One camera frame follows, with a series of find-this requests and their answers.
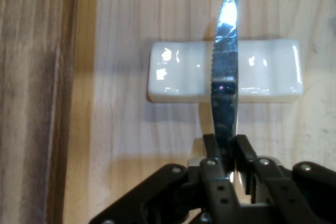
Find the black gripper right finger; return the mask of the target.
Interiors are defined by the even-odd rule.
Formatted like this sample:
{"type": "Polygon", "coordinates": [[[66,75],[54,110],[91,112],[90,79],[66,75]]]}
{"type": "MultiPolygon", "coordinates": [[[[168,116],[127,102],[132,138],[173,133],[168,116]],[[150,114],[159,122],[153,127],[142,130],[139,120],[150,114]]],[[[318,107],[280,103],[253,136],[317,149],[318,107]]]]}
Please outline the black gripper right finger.
{"type": "Polygon", "coordinates": [[[303,161],[285,168],[258,156],[245,135],[235,137],[239,179],[252,204],[267,204],[282,223],[335,223],[335,171],[303,161]]]}

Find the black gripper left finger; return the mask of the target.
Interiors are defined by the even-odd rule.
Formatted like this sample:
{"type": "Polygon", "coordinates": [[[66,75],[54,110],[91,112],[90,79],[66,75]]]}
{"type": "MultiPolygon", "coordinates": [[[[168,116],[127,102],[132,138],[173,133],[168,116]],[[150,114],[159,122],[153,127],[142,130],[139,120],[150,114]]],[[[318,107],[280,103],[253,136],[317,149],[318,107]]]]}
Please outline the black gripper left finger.
{"type": "Polygon", "coordinates": [[[195,166],[167,164],[115,201],[90,223],[183,223],[194,209],[212,223],[238,216],[239,202],[213,134],[205,134],[206,157],[195,166]]]}

